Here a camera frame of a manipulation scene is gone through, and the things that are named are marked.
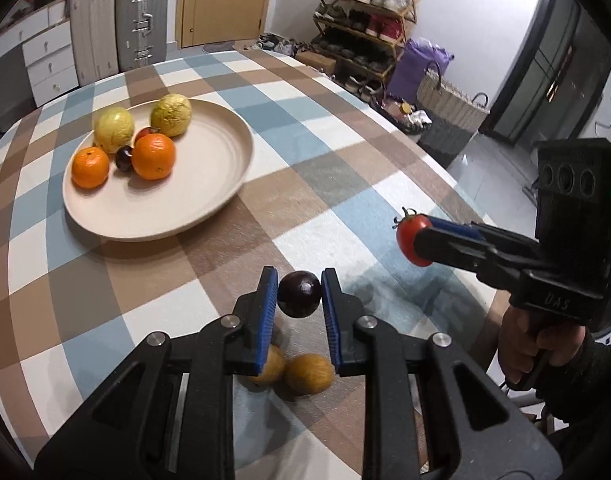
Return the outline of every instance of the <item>wrinkled yellow fruit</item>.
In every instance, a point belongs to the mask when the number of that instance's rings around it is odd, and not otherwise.
[[[135,120],[125,108],[108,108],[94,123],[94,144],[106,153],[117,153],[129,144],[135,133]]]
[[[248,377],[250,381],[259,386],[266,386],[281,379],[283,371],[286,369],[286,358],[281,350],[276,346],[270,345],[268,349],[268,360],[263,367],[262,373],[256,377]]]
[[[288,363],[285,378],[298,394],[320,394],[334,381],[334,367],[319,354],[303,354]]]
[[[185,133],[192,118],[192,107],[185,95],[168,94],[157,102],[150,113],[150,126],[168,137]]]

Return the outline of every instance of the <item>red tomato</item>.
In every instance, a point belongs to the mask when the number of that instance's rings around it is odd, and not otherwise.
[[[396,242],[399,244],[403,256],[408,258],[409,261],[418,267],[427,267],[432,262],[424,260],[414,252],[414,239],[419,231],[426,227],[431,227],[432,222],[430,222],[428,217],[417,214],[416,211],[413,214],[409,214],[407,209],[403,208],[403,212],[405,214],[402,220],[394,219]]]
[[[159,133],[159,128],[153,128],[152,126],[146,126],[145,128],[141,128],[139,130],[139,133],[137,134],[137,137],[135,137],[135,144],[137,143],[137,140],[139,140],[141,137],[157,133]]]

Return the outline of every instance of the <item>dark purple grape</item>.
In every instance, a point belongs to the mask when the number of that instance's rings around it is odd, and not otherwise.
[[[277,304],[290,317],[308,317],[321,301],[321,283],[307,270],[295,270],[286,274],[277,293]]]
[[[130,146],[121,146],[114,156],[114,163],[119,168],[119,171],[132,171],[132,148]]]

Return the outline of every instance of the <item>checkered tablecloth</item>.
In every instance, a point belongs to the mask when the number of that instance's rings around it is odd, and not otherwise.
[[[61,185],[93,114],[168,92],[232,108],[250,124],[255,152],[244,188],[210,220],[163,240],[84,232],[64,211]],[[466,272],[410,265],[391,229],[402,206],[481,220],[394,126],[279,54],[171,60],[39,108],[0,142],[0,412],[12,436],[33,462],[149,332],[196,332],[231,312],[264,265],[280,275],[335,267],[347,292],[401,332],[444,330],[476,354],[493,339],[495,291]],[[275,336],[289,356],[327,355],[320,309],[304,320],[278,311]],[[358,478],[361,378],[297,400],[234,383],[238,478]]]

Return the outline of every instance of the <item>white drawer cabinet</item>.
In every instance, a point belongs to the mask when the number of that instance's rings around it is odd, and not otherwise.
[[[79,81],[76,78],[76,69],[71,66],[33,86],[32,94],[39,107],[77,86],[79,86]]]
[[[0,57],[18,44],[48,28],[48,9],[38,10],[0,34]]]
[[[30,66],[70,43],[70,22],[65,22],[24,43],[23,59],[26,66]]]
[[[66,1],[63,0],[58,4],[48,7],[48,25],[57,25],[66,18]]]
[[[35,86],[44,79],[71,66],[74,66],[74,56],[72,55],[72,47],[68,45],[43,59],[39,59],[28,67],[30,84]]]

